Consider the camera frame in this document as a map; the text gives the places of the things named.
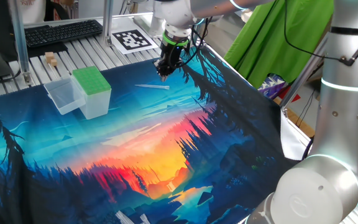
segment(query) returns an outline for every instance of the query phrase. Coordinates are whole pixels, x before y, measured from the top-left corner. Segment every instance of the green curtain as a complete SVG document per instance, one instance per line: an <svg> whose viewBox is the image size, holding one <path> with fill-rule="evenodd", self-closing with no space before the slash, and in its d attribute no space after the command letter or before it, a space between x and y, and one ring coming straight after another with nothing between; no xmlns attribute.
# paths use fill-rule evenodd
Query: green curtain
<svg viewBox="0 0 358 224"><path fill-rule="evenodd" d="M291 44L313 52L329 22L333 0L287 0L287 37ZM284 38L285 1L256 7L224 59L258 88L269 73L291 83L310 54L289 46Z"/></svg>

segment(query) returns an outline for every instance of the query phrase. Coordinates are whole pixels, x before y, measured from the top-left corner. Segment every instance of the pine tree silhouette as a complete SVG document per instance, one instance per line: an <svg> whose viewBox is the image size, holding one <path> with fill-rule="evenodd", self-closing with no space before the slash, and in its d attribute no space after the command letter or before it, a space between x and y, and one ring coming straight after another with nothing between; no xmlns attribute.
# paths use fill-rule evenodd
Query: pine tree silhouette
<svg viewBox="0 0 358 224"><path fill-rule="evenodd" d="M160 178L158 177L158 175L155 173L155 171L149 166L150 170L154 173L154 175L156 176L157 180L161 182Z"/></svg>
<svg viewBox="0 0 358 224"><path fill-rule="evenodd" d="M141 176L137 175L135 173L135 171L133 171L133 170L132 170L132 173L135 175L135 177L139 183L139 187L147 194L147 196L150 197L149 193L147 192L147 187L146 187L146 184L145 184L143 178Z"/></svg>
<svg viewBox="0 0 358 224"><path fill-rule="evenodd" d="M126 190L133 190L131 185L129 184L129 182L122 176L121 173L119 174L119 176L120 176L121 180L123 181L123 183L125 184Z"/></svg>
<svg viewBox="0 0 358 224"><path fill-rule="evenodd" d="M0 133L6 143L6 151L2 163L7 158L7 171L4 189L0 191L1 202L14 220L21 223L32 222L30 206L30 184L34 173L23 160L24 151L17 143L16 138L22 137L10 132L0 118Z"/></svg>
<svg viewBox="0 0 358 224"><path fill-rule="evenodd" d="M67 191L70 207L74 209L75 219L82 224L91 223L88 221L91 217L90 213L86 212L88 205L85 204L82 197L83 194L86 194L86 191L83 189L83 185L80 184L80 180L74 175L70 168L65 170L65 172L59 167L58 170L60 173L60 182Z"/></svg>
<svg viewBox="0 0 358 224"><path fill-rule="evenodd" d="M268 144L271 149L280 151L278 146L272 144L272 141L280 142L277 135L277 130L280 129L277 119L280 107L257 92L242 77L234 75L210 50L203 48L198 51L197 60L200 61L202 72L185 65L182 67L183 78L187 83L191 77L195 87L200 89L198 100L216 105L213 117L225 117L225 125L231 126L231 131L239 131L243 136L251 134ZM256 110L258 107L269 110L261 113Z"/></svg>
<svg viewBox="0 0 358 224"><path fill-rule="evenodd" d="M200 167L201 162L205 156L202 155L202 153L194 147L190 146L190 143L180 138L180 142L177 141L177 144L181 147L181 153L185 157L185 159L188 161L190 166L188 166L186 163L186 166L194 172L197 168Z"/></svg>
<svg viewBox="0 0 358 224"><path fill-rule="evenodd" d="M109 212L104 218L102 224L121 224L120 219L116 216L116 212Z"/></svg>

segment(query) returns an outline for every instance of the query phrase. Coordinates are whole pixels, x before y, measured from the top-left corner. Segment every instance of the metal pole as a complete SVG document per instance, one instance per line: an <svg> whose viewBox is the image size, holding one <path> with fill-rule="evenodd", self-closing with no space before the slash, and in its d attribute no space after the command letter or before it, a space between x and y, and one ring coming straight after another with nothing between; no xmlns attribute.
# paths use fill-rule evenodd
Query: metal pole
<svg viewBox="0 0 358 224"><path fill-rule="evenodd" d="M19 56L19 65L26 84L31 84L29 55L25 42L23 18L20 8L20 0L9 0L11 10L12 25L16 40L16 50Z"/></svg>
<svg viewBox="0 0 358 224"><path fill-rule="evenodd" d="M102 38L107 45L112 45L111 24L112 24L112 3L113 0L104 0L103 33Z"/></svg>
<svg viewBox="0 0 358 224"><path fill-rule="evenodd" d="M328 40L328 33L324 36L324 39L320 42L315 50L316 55L323 55L326 49L326 44ZM302 72L299 74L299 77L295 80L293 85L290 88L290 91L285 95L284 99L280 103L281 110L285 110L287 106L292 102L298 90L303 86L303 84L309 79L309 75L316 68L318 62L321 60L320 57L312 55L303 68Z"/></svg>
<svg viewBox="0 0 358 224"><path fill-rule="evenodd" d="M162 37L163 29L163 15L160 11L161 2L153 0L153 18L149 23L147 16L134 16L134 22L140 26L151 38Z"/></svg>

